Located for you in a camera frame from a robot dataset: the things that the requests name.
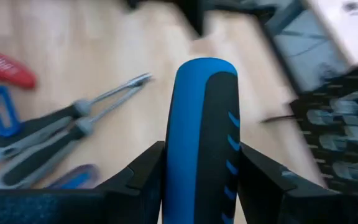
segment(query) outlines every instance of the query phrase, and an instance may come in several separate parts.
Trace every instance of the blue hex key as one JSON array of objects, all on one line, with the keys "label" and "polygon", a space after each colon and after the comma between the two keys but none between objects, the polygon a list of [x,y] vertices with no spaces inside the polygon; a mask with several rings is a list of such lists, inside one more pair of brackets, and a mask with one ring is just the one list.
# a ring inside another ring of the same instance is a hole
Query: blue hex key
[{"label": "blue hex key", "polygon": [[6,111],[9,115],[9,120],[11,123],[10,127],[5,127],[0,115],[0,135],[8,137],[20,131],[21,123],[11,100],[9,90],[6,86],[0,85],[0,95],[4,99]]}]

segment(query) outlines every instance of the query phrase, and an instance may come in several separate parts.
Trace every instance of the red handle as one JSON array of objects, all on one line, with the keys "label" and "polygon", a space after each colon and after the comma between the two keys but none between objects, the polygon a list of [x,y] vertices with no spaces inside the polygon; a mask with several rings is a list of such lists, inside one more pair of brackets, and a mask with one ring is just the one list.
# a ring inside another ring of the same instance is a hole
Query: red handle
[{"label": "red handle", "polygon": [[23,64],[0,54],[0,80],[26,89],[35,87],[35,75]]}]

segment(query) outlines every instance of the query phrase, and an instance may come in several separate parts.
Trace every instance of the metal shaft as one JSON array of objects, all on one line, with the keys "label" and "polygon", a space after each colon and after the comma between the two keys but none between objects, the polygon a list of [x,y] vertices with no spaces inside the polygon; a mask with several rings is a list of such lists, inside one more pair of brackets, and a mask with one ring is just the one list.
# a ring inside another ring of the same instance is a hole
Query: metal shaft
[{"label": "metal shaft", "polygon": [[134,87],[133,89],[129,90],[122,98],[120,98],[118,101],[116,101],[109,108],[103,110],[102,112],[100,112],[100,114],[94,116],[90,122],[95,123],[95,122],[99,121],[104,115],[106,115],[110,111],[116,109],[123,102],[127,101],[131,96],[133,96],[135,93],[137,93],[141,88],[142,88],[142,86],[138,86],[138,87]]},{"label": "metal shaft", "polygon": [[97,103],[99,101],[102,101],[104,99],[106,99],[107,97],[111,96],[111,95],[114,95],[118,92],[120,92],[121,90],[125,89],[125,88],[129,88],[129,87],[135,87],[135,86],[138,86],[138,85],[141,85],[143,84],[144,82],[146,82],[148,79],[150,79],[151,77],[151,74],[150,73],[145,73],[145,74],[142,74],[142,75],[139,75],[138,77],[135,77],[131,80],[129,80],[127,83],[113,89],[113,90],[110,90],[106,93],[103,93],[102,95],[96,97],[95,99],[93,99],[91,101],[91,104],[94,104],[94,103]]}]

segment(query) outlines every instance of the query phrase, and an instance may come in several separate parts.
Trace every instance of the blue handle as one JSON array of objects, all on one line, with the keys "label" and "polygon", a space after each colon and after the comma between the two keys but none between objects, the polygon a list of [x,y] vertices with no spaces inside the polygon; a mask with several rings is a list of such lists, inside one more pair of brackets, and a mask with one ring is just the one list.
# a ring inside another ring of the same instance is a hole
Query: blue handle
[{"label": "blue handle", "polygon": [[233,223],[239,128],[236,69],[217,58],[184,63],[168,119],[164,223]]},{"label": "blue handle", "polygon": [[0,135],[9,137],[20,131],[21,122],[19,121],[16,109],[13,105],[7,87],[0,85],[0,95],[4,99],[6,111],[9,115],[9,120],[11,123],[10,127],[5,127],[0,115]]},{"label": "blue handle", "polygon": [[94,164],[86,164],[69,171],[48,189],[90,189],[93,188],[99,178],[99,170]]}]

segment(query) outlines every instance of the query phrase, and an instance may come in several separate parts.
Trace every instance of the light wood surface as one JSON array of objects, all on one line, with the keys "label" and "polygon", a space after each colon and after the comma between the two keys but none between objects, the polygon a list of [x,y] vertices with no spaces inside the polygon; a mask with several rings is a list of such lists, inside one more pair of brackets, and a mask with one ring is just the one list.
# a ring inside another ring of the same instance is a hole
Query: light wood surface
[{"label": "light wood surface", "polygon": [[[171,4],[146,2],[128,12],[118,0],[0,0],[0,52],[24,62],[39,79],[35,91],[10,88],[22,120],[93,98],[141,73],[154,76],[98,123],[94,134],[37,187],[87,163],[97,164],[101,181],[106,180],[164,140],[176,70],[197,57],[222,58],[237,68],[241,140],[319,182],[294,123],[259,123],[266,116],[289,113],[285,103],[293,95],[254,19],[210,12],[207,22],[209,34],[194,40]],[[101,103],[94,114],[108,104]],[[237,207],[236,223],[244,223]]]}]

